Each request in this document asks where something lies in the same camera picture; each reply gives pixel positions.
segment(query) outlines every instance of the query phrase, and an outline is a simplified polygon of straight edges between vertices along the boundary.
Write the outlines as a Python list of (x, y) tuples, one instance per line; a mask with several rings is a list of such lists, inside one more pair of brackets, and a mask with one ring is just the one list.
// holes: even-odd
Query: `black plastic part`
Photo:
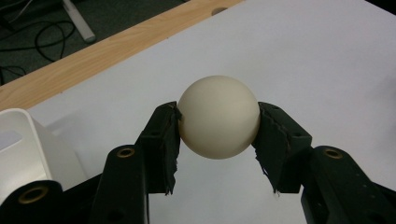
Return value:
[(180, 147), (177, 103), (158, 106), (136, 144), (145, 152), (148, 193), (173, 192)]
[(396, 210), (343, 150), (317, 147), (310, 170), (329, 210), (327, 224), (396, 223)]
[(301, 196), (301, 204), (307, 224), (326, 223), (329, 218), (329, 210), (320, 194), (304, 189)]
[(102, 175), (94, 176), (64, 192), (64, 222), (88, 223), (93, 200)]
[(367, 2), (376, 5), (378, 7), (381, 7), (382, 9), (392, 13), (393, 15), (396, 15), (396, 6), (392, 1), (389, 0), (366, 0)]
[(298, 193), (302, 164), (307, 162), (312, 137), (276, 105), (259, 102), (261, 123), (253, 142), (256, 159), (274, 191)]
[(388, 202), (392, 204), (393, 208), (396, 209), (396, 191), (385, 188), (382, 185), (376, 184), (376, 187), (381, 190), (382, 194), (387, 198)]
[(149, 223), (144, 152), (122, 146), (107, 156), (89, 223)]
[(62, 187), (51, 180), (35, 181), (12, 192), (0, 206), (0, 223), (61, 223)]

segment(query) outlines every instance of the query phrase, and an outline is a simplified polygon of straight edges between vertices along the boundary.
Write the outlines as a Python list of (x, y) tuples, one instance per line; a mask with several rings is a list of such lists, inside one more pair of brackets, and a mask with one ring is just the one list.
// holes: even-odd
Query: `brass screw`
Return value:
[(122, 148), (117, 152), (117, 156), (120, 158), (127, 158), (131, 157), (134, 155), (134, 149), (133, 148)]
[(43, 185), (28, 189), (18, 198), (18, 202), (22, 204), (35, 203), (44, 198), (48, 192), (49, 188)]
[(341, 154), (339, 151), (334, 150), (332, 148), (326, 148), (324, 149), (324, 154), (330, 158), (339, 160), (343, 158), (343, 154)]

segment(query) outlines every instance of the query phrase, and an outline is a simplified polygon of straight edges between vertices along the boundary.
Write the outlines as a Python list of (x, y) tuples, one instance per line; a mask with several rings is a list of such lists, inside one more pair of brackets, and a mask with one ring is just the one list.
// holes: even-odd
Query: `white table surface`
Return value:
[[(396, 189), (395, 59), (396, 17), (365, 1), (247, 0), (29, 112), (91, 177), (112, 148), (135, 142), (157, 105), (227, 75), (288, 112), (313, 147), (340, 147)], [(176, 179), (174, 195), (150, 195), (151, 223), (305, 223), (300, 195), (275, 196), (252, 147), (213, 161), (182, 144)]]

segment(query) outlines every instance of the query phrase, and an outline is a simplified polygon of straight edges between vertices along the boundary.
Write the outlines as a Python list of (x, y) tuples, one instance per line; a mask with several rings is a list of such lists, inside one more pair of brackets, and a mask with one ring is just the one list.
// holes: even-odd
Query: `cable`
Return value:
[(61, 55), (60, 55), (60, 59), (62, 59), (62, 57), (64, 56), (64, 47), (66, 44), (65, 41), (65, 35), (64, 35), (64, 30), (62, 29), (62, 27), (60, 27), (58, 24), (56, 23), (52, 23), (50, 25), (47, 25), (46, 27), (44, 27), (43, 29), (41, 29), (38, 34), (35, 36), (35, 49), (38, 51), (38, 53), (43, 56), (43, 58), (47, 59), (48, 61), (54, 63), (56, 60), (52, 60), (51, 58), (47, 57), (47, 55), (44, 54), (43, 51), (41, 51), (40, 46), (38, 45), (38, 38), (41, 36), (41, 34), (43, 34), (44, 31), (46, 31), (48, 28), (50, 28), (51, 26), (56, 26), (62, 33), (62, 50), (61, 50)]
[(4, 6), (0, 7), (0, 11), (12, 11), (18, 9), (23, 6), (23, 2), (27, 2), (27, 0), (14, 0), (12, 3), (9, 1), (9, 3), (6, 3)]
[[(10, 68), (18, 68), (18, 69), (21, 69), (21, 71), (23, 72), (23, 74), (14, 72), (14, 71), (12, 71)], [(0, 66), (0, 86), (6, 84), (6, 79), (5, 79), (5, 77), (4, 77), (3, 70), (8, 71), (9, 73), (11, 73), (11, 74), (13, 74), (13, 75), (15, 75), (15, 76), (17, 76), (17, 77), (23, 77), (24, 75), (26, 75), (26, 71), (25, 71), (22, 67), (20, 67), (20, 66)]]
[(30, 0), (28, 3), (26, 3), (26, 5), (25, 5), (24, 8), (20, 11), (20, 13), (18, 13), (18, 15), (17, 15), (14, 19), (10, 20), (9, 23), (12, 23), (12, 22), (14, 22), (15, 20), (17, 20), (17, 19), (23, 14), (23, 12), (26, 10), (26, 8), (29, 7), (29, 5), (30, 5), (32, 2), (33, 2), (33, 0)]
[[(23, 26), (21, 29), (17, 30), (16, 32), (14, 32), (14, 33), (11, 34), (11, 35), (7, 35), (7, 36), (5, 36), (5, 37), (0, 38), (0, 41), (5, 40), (5, 39), (7, 39), (7, 38), (10, 38), (10, 37), (12, 37), (12, 36), (14, 36), (14, 35), (20, 33), (21, 31), (24, 31), (24, 30), (26, 30), (26, 29), (29, 29), (29, 28), (31, 28), (31, 27), (33, 27), (33, 26), (35, 26), (35, 25), (41, 24), (41, 23), (47, 23), (47, 25), (46, 25), (45, 27), (43, 27), (42, 29), (40, 29), (40, 30), (38, 31), (38, 33), (35, 35), (35, 45), (34, 45), (34, 46), (32, 46), (32, 47), (24, 47), (24, 48), (13, 48), (13, 49), (0, 49), (0, 52), (11, 52), (11, 51), (18, 51), (18, 50), (36, 49), (37, 52), (38, 52), (42, 57), (44, 57), (46, 60), (49, 60), (50, 62), (53, 63), (53, 62), (55, 62), (56, 60), (53, 60), (53, 59), (49, 58), (47, 55), (44, 54), (44, 52), (43, 52), (41, 49), (47, 48), (47, 47), (51, 47), (51, 46), (57, 45), (57, 44), (59, 44), (59, 43), (63, 43), (63, 44), (62, 44), (61, 54), (60, 54), (60, 59), (62, 59), (62, 57), (64, 56), (65, 41), (66, 41), (67, 38), (69, 38), (69, 37), (76, 31), (76, 26), (75, 26), (74, 23), (71, 22), (71, 21), (58, 21), (58, 22), (39, 21), (39, 22), (34, 22), (34, 23), (32, 23), (32, 24)], [(72, 30), (71, 30), (70, 33), (67, 34), (67, 35), (64, 33), (64, 30), (63, 30), (62, 27), (60, 26), (60, 24), (63, 24), (63, 23), (69, 24), (69, 25), (72, 26)], [(55, 26), (56, 28), (58, 28), (58, 29), (60, 30), (60, 32), (61, 32), (61, 34), (62, 34), (62, 39), (57, 40), (57, 41), (54, 41), (54, 42), (52, 42), (52, 43), (45, 44), (45, 45), (39, 45), (39, 44), (38, 44), (39, 37), (40, 37), (47, 29), (49, 29), (49, 28), (52, 27), (52, 26)]]

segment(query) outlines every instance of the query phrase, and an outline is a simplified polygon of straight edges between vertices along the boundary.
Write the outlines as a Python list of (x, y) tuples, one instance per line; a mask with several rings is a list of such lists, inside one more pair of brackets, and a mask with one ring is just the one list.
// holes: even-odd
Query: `black cable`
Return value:
[[(34, 23), (32, 23), (32, 24), (23, 26), (21, 29), (15, 31), (15, 32), (12, 33), (11, 35), (7, 35), (7, 36), (5, 36), (5, 37), (0, 38), (0, 41), (5, 40), (5, 39), (7, 39), (7, 38), (10, 38), (10, 37), (16, 35), (17, 33), (21, 32), (21, 31), (24, 31), (24, 30), (26, 30), (26, 29), (28, 29), (28, 28), (34, 26), (34, 25), (40, 24), (40, 23), (49, 23), (49, 24), (51, 24), (51, 25), (56, 24), (56, 25), (58, 25), (58, 26), (59, 26), (59, 24), (62, 24), (62, 23), (66, 23), (66, 24), (71, 24), (71, 25), (72, 25), (72, 30), (70, 31), (69, 34), (65, 35), (63, 39), (54, 41), (54, 42), (49, 43), (49, 44), (45, 44), (45, 45), (38, 46), (38, 47), (41, 48), (41, 49), (42, 49), (42, 48), (51, 47), (51, 46), (57, 45), (57, 44), (59, 44), (59, 43), (61, 43), (61, 42), (64, 42), (67, 38), (69, 38), (69, 37), (76, 31), (76, 26), (75, 26), (74, 23), (71, 22), (71, 21), (57, 21), (57, 22), (51, 22), (51, 21), (38, 21), (38, 22), (34, 22)], [(24, 48), (14, 48), (14, 49), (0, 49), (0, 52), (10, 52), (10, 51), (27, 50), (27, 49), (36, 49), (36, 46), (24, 47)]]
[(0, 12), (9, 12), (18, 9), (19, 7), (22, 7), (25, 2), (28, 2), (28, 0), (20, 0), (13, 1), (12, 3), (7, 3), (5, 6), (0, 7)]
[[(12, 71), (10, 68), (18, 68), (18, 69), (21, 69), (22, 72), (23, 72), (23, 74), (14, 72), (14, 71)], [(6, 79), (5, 79), (5, 77), (4, 77), (3, 70), (8, 71), (9, 73), (11, 73), (11, 74), (13, 74), (13, 75), (15, 75), (15, 76), (18, 76), (18, 77), (23, 77), (24, 75), (26, 75), (26, 71), (25, 71), (22, 67), (20, 67), (20, 66), (0, 66), (0, 86), (6, 84)]]
[(38, 45), (38, 38), (50, 27), (52, 26), (56, 26), (62, 33), (62, 50), (61, 50), (61, 55), (60, 55), (60, 59), (62, 59), (62, 57), (64, 56), (64, 47), (66, 44), (66, 38), (64, 35), (64, 30), (62, 29), (62, 27), (60, 27), (57, 23), (52, 23), (50, 25), (45, 26), (43, 29), (41, 29), (38, 34), (35, 36), (35, 49), (38, 51), (38, 53), (43, 56), (43, 58), (47, 59), (48, 61), (54, 63), (56, 60), (52, 60), (51, 58), (47, 57), (47, 55), (44, 54), (43, 51), (41, 51), (40, 46)]

